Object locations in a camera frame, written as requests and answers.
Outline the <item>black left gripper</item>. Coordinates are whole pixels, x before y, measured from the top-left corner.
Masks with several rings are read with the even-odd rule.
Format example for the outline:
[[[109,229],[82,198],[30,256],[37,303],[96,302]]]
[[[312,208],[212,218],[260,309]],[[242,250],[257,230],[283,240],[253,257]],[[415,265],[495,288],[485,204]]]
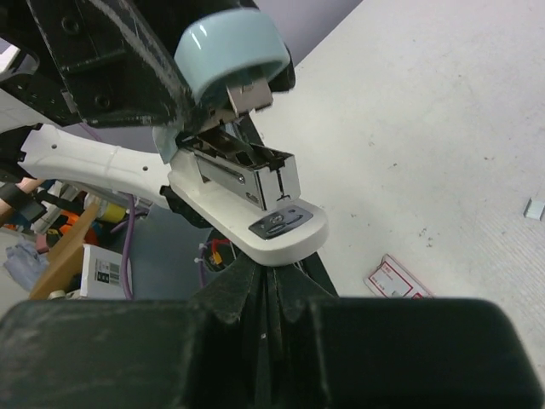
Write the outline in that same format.
[[[217,107],[192,95],[175,49],[219,1],[3,1],[1,38],[22,53],[1,87],[61,126],[176,125]]]

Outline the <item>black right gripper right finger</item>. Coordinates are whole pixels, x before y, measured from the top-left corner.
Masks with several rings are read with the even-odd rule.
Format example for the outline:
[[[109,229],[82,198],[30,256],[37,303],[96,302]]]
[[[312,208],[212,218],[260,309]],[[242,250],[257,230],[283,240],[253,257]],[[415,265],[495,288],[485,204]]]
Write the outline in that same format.
[[[295,264],[273,268],[272,272],[279,309],[287,322],[298,321],[312,300],[338,297],[317,252]]]

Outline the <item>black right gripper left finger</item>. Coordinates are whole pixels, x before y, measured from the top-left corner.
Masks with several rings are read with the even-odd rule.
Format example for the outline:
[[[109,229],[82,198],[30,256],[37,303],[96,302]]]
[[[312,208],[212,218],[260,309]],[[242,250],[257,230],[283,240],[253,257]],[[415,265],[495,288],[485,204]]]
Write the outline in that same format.
[[[240,255],[186,302],[191,332],[259,331],[267,269]]]

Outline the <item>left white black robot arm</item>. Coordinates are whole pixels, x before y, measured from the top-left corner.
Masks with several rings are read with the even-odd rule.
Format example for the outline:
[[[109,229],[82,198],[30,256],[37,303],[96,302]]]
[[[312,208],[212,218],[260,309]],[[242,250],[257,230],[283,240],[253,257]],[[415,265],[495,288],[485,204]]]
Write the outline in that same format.
[[[247,136],[292,89],[290,52],[251,1],[4,1],[1,177],[130,193],[200,227],[291,218],[291,154]]]

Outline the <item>small staple strip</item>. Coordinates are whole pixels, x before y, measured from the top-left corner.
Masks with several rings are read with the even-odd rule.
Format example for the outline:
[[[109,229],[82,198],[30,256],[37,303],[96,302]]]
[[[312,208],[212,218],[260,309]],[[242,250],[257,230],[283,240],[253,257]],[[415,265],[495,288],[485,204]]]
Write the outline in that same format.
[[[523,210],[523,217],[535,221],[541,221],[545,213],[545,202],[529,198]]]

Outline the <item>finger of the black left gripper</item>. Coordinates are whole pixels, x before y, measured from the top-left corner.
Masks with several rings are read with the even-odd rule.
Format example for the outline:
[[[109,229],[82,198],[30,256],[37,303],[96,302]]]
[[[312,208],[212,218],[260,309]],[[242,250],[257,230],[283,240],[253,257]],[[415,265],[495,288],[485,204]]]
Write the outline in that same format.
[[[236,73],[265,78],[272,92],[295,87],[290,51],[272,18],[255,1],[235,1],[229,28],[229,66]]]

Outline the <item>light blue white stapler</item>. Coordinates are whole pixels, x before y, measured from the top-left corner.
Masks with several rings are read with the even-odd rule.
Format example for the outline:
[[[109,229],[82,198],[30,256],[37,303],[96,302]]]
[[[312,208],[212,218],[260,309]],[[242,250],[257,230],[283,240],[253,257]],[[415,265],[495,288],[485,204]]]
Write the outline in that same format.
[[[284,266],[324,244],[328,221],[301,198],[295,156],[266,147],[251,121],[252,112],[272,105],[273,93],[265,78],[229,66],[233,10],[192,23],[175,50],[192,95],[217,109],[197,131],[154,129],[170,167],[160,193],[173,212],[215,228],[256,263]]]

